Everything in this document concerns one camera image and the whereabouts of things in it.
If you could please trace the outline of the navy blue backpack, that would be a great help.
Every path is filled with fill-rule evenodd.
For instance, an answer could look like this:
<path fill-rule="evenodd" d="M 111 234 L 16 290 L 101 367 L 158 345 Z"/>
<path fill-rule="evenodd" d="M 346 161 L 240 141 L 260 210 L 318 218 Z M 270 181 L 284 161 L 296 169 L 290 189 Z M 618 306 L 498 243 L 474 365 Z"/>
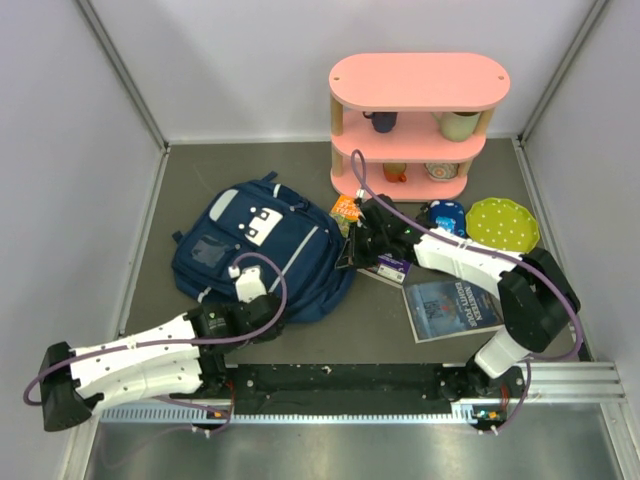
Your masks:
<path fill-rule="evenodd" d="M 314 323 L 345 298 L 355 273 L 336 269 L 345 239 L 337 222 L 275 174 L 219 192 L 186 233 L 173 235 L 177 288 L 200 303 L 236 300 L 229 269 L 258 266 L 269 292 L 288 288 L 285 314 Z"/>

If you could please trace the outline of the Nineteen Eighty-Four book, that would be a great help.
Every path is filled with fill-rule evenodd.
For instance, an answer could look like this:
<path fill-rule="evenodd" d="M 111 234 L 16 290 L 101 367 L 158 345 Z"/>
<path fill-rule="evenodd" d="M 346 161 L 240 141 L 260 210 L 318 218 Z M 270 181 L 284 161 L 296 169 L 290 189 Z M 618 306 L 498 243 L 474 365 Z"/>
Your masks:
<path fill-rule="evenodd" d="M 497 300 L 463 280 L 412 284 L 402 294 L 416 343 L 493 332 L 503 325 Z"/>

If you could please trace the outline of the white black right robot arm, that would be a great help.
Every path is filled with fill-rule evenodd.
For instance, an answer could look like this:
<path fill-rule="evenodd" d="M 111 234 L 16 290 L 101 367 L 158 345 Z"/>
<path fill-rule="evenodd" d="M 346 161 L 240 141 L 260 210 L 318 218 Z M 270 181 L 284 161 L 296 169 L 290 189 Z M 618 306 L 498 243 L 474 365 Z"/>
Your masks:
<path fill-rule="evenodd" d="M 516 363 L 544 352 L 569 323 L 581 303 L 553 255 L 536 247 L 528 253 L 504 251 L 462 239 L 399 212 L 386 195 L 354 201 L 356 221 L 339 268 L 365 269 L 379 257 L 407 261 L 479 287 L 499 301 L 503 324 L 467 363 L 467 384 L 487 396 L 498 389 Z"/>

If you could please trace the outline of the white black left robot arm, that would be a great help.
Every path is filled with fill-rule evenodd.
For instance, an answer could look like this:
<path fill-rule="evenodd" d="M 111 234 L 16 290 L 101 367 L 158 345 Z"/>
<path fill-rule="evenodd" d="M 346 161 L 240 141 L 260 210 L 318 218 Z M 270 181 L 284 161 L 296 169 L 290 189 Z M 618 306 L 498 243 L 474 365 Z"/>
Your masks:
<path fill-rule="evenodd" d="M 279 336 L 284 305 L 267 293 L 248 303 L 201 305 L 110 343 L 49 346 L 38 377 L 45 431 L 71 429 L 142 399 L 220 394 L 230 383 L 226 355 Z"/>

